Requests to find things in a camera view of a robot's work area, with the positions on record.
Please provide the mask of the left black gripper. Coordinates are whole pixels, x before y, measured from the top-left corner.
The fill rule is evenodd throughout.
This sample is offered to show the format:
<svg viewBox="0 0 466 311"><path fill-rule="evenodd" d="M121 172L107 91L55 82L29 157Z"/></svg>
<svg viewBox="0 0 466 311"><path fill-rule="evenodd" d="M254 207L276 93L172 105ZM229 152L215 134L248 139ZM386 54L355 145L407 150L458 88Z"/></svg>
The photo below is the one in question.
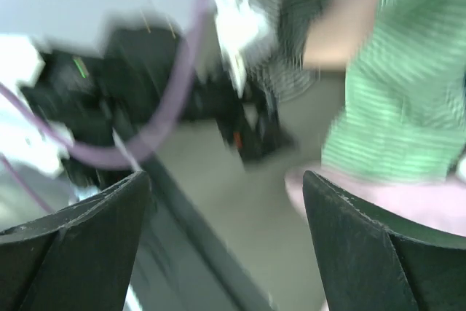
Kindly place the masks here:
<svg viewBox="0 0 466 311"><path fill-rule="evenodd" d="M197 80L189 96L189 121L216 122L225 144L237 151L244 165L257 164L295 145L280 124L273 93L256 82L239 97L225 71Z"/></svg>

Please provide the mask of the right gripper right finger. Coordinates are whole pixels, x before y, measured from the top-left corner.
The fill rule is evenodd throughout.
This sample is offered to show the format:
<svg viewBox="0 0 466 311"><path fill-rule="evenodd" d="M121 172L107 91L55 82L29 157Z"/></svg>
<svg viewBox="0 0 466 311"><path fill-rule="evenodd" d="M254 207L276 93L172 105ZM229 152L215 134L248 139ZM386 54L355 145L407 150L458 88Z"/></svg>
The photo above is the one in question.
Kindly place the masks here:
<svg viewBox="0 0 466 311"><path fill-rule="evenodd" d="M405 219L314 171L303 195L330 310L465 308L465 236Z"/></svg>

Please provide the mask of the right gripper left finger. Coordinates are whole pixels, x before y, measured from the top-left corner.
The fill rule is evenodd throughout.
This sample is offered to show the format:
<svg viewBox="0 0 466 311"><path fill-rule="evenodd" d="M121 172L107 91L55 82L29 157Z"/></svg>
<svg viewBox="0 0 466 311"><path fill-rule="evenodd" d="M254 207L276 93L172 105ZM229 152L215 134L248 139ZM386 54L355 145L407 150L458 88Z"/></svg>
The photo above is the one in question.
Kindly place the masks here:
<svg viewBox="0 0 466 311"><path fill-rule="evenodd" d="M149 196L149 177L134 173L2 231L1 309L122 310Z"/></svg>

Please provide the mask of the pink tank top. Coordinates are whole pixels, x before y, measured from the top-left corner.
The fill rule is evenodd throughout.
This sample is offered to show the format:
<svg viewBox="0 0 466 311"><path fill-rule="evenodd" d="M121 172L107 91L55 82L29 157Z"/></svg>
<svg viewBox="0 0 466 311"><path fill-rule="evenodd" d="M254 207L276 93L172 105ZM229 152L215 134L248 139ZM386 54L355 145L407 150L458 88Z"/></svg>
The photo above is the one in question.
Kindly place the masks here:
<svg viewBox="0 0 466 311"><path fill-rule="evenodd" d="M385 210L451 234L465 236L465 183L455 176L434 184L375 184L360 181L317 164L291 170L285 177L285 188L294 208L306 216L303 177L315 171L332 184Z"/></svg>

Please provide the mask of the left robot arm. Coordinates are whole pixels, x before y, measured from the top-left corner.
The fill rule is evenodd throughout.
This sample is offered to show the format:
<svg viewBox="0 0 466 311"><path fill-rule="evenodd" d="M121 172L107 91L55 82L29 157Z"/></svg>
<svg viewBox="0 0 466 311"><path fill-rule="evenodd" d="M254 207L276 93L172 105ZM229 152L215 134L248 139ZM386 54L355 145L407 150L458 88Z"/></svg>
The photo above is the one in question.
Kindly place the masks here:
<svg viewBox="0 0 466 311"><path fill-rule="evenodd" d="M203 33L118 26L103 53L1 35L1 158L80 187L104 189L147 162L181 122L213 120L253 164L293 145L274 94L248 80L237 92L214 58L203 76Z"/></svg>

